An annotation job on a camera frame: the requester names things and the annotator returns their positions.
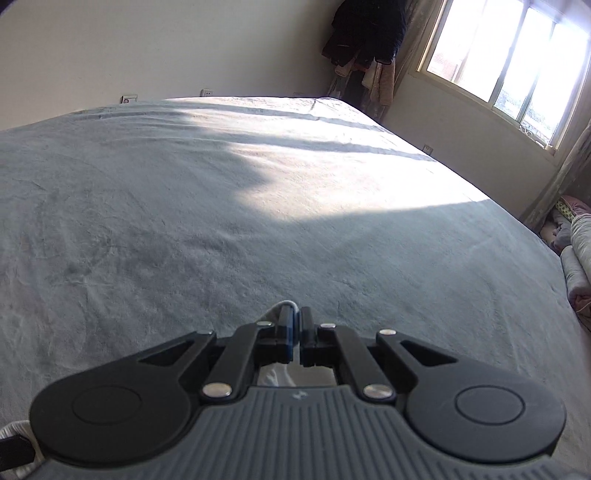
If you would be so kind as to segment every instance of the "curtain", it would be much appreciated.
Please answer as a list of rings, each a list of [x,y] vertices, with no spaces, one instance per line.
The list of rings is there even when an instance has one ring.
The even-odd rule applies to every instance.
[[[406,7],[407,32],[396,55],[395,95],[408,69],[413,66],[414,56],[427,31],[427,24],[437,3],[437,0],[408,0]]]
[[[542,193],[521,216],[520,221],[534,232],[539,232],[548,212],[586,167],[591,166],[591,122],[583,131],[562,166]]]

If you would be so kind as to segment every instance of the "bedding pile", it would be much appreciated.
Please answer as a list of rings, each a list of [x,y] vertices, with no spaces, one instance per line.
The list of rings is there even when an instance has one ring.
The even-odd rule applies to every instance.
[[[581,323],[591,330],[591,214],[574,218],[571,241],[572,245],[560,254],[569,303]]]
[[[582,213],[591,213],[591,207],[579,199],[562,195],[548,214],[540,236],[557,254],[571,245],[571,224]]]

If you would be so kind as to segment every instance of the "dark jacket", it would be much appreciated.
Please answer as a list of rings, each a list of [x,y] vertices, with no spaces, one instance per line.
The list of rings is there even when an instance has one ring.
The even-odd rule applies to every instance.
[[[344,66],[368,68],[372,60],[389,65],[406,33],[405,0],[345,0],[335,13],[335,31],[322,55]]]

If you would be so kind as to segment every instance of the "ribbed grip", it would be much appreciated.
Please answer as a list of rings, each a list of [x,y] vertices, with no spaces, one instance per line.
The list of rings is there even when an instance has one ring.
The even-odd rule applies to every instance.
[[[33,480],[556,480],[548,457],[512,466],[471,465],[423,442],[390,406],[347,385],[251,387],[235,404],[203,410],[168,452],[120,469],[50,460]]]

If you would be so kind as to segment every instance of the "gray blanket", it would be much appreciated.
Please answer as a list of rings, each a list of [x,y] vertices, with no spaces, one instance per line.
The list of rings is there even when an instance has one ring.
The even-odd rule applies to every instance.
[[[278,300],[544,382],[591,471],[589,338],[560,261],[331,99],[121,105],[0,132],[0,424],[49,382]]]

